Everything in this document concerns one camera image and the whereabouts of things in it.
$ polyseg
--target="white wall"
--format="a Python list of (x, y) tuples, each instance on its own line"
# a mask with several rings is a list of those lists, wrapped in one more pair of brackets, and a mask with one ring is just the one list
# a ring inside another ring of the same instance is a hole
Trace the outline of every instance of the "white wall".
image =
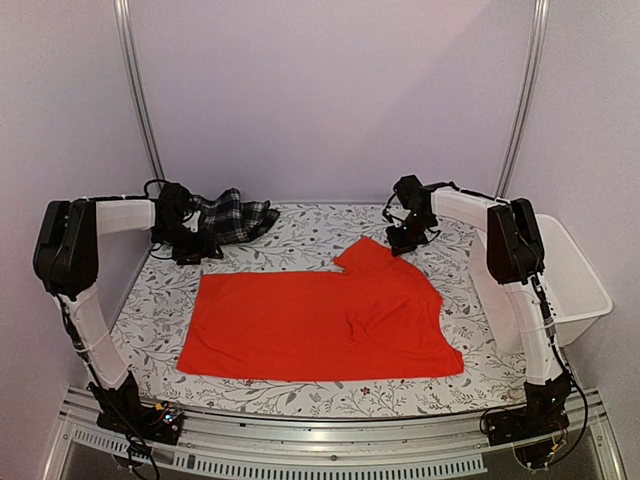
[(552, 2), (510, 196), (557, 216), (614, 301), (570, 349), (640, 478), (640, 3)]
[[(68, 383), (83, 377), (31, 267), (52, 199), (140, 192), (149, 169), (113, 2), (0, 3), (0, 478), (33, 480)], [(107, 239), (102, 298), (113, 315), (147, 247)]]
[(276, 200), (381, 201), (408, 173), (491, 192), (533, 4), (132, 2), (167, 175)]

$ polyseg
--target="shirt sleeve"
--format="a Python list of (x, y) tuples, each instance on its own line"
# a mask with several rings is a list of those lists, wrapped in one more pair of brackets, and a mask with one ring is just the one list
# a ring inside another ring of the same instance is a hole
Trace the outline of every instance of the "shirt sleeve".
[(333, 263), (346, 270), (347, 274), (380, 271), (394, 260), (391, 249), (380, 245), (369, 237), (362, 237), (347, 248)]

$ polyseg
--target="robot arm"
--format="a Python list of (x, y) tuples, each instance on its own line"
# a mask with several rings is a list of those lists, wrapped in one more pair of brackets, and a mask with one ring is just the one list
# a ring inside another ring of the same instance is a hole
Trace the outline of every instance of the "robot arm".
[[(556, 331), (542, 280), (544, 248), (531, 203), (525, 199), (493, 199), (452, 183), (422, 185), (414, 175), (396, 183), (394, 196), (410, 210), (400, 225), (387, 228), (394, 255), (428, 243), (424, 231), (437, 226), (437, 216), (486, 232), (485, 268), (502, 286), (513, 308), (527, 377), (527, 406), (519, 412), (517, 422), (513, 421), (514, 415), (487, 416), (493, 432), (490, 440), (510, 442), (568, 426), (564, 401), (571, 391), (571, 379), (554, 351)], [(390, 219), (387, 208), (383, 215)]]
[(197, 231), (197, 212), (190, 199), (187, 189), (166, 183), (156, 200), (108, 197), (51, 202), (33, 259), (36, 275), (57, 301), (65, 330), (93, 378), (89, 388), (102, 410), (98, 425), (170, 444), (176, 444), (180, 435), (181, 410), (167, 402), (155, 408), (141, 404), (136, 380), (109, 336), (96, 287), (98, 237), (152, 230), (154, 241), (173, 245), (178, 262), (218, 256), (214, 239)]

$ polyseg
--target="vertical metal pole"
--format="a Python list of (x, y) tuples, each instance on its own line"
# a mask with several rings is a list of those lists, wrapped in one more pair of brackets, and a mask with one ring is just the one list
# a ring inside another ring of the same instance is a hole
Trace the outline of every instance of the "vertical metal pole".
[(131, 14), (129, 11), (129, 0), (114, 0), (116, 10), (116, 21), (118, 24), (118, 34), (120, 36), (120, 47), (124, 57), (125, 71), (129, 80), (131, 96), (138, 118), (138, 125), (142, 133), (142, 140), (147, 152), (149, 165), (154, 178), (164, 179), (164, 170), (160, 162), (160, 154), (151, 127), (151, 118), (142, 88), (140, 69), (138, 67), (138, 57), (136, 55), (135, 43), (133, 40), (133, 27), (131, 24)]
[(520, 100), (516, 118), (511, 130), (511, 137), (507, 146), (507, 153), (502, 164), (498, 186), (496, 188), (496, 197), (505, 197), (511, 183), (511, 177), (515, 169), (520, 145), (524, 135), (533, 91), (538, 78), (538, 70), (540, 59), (542, 58), (542, 47), (544, 45), (544, 36), (547, 29), (547, 16), (549, 12), (549, 0), (536, 0), (533, 25), (531, 28), (531, 39), (529, 41), (529, 53), (527, 56), (527, 67), (525, 70), (522, 91), (520, 92)]

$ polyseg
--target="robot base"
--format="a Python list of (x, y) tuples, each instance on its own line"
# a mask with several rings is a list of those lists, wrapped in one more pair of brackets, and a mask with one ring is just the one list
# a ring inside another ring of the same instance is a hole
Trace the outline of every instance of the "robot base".
[(131, 372), (118, 389), (103, 389), (93, 382), (89, 389), (102, 410), (97, 421), (100, 428), (135, 435), (133, 427), (145, 440), (169, 445), (178, 443), (184, 420), (181, 409), (169, 404), (163, 404), (160, 410), (143, 406)]
[(502, 445), (557, 432), (569, 427), (564, 402), (571, 393), (567, 372), (545, 385), (524, 384), (527, 405), (485, 415), (489, 444)]
[(485, 425), (489, 445), (504, 445), (519, 442), (527, 438), (551, 434), (569, 427), (569, 418), (564, 412), (559, 412), (550, 418), (548, 423), (533, 427), (526, 417), (526, 407), (514, 410), (490, 413), (485, 416)]

